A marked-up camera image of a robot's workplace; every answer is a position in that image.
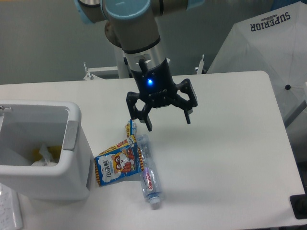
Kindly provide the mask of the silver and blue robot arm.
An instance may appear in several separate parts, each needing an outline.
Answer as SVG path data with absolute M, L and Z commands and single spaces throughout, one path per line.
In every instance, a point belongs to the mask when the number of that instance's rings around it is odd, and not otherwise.
M 125 54 L 138 92 L 128 92 L 126 102 L 131 119 L 139 119 L 149 131 L 152 108 L 169 106 L 182 109 L 187 123 L 198 105 L 189 79 L 176 84 L 172 79 L 155 18 L 189 10 L 201 0 L 76 0 L 84 23 L 107 21 L 105 34 Z

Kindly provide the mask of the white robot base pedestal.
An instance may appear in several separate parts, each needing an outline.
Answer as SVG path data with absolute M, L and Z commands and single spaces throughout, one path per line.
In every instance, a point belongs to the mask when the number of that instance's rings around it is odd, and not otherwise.
M 128 65 L 128 61 L 122 50 L 120 41 L 110 21 L 106 22 L 104 31 L 106 38 L 114 46 L 119 78 L 133 78 L 130 67 Z

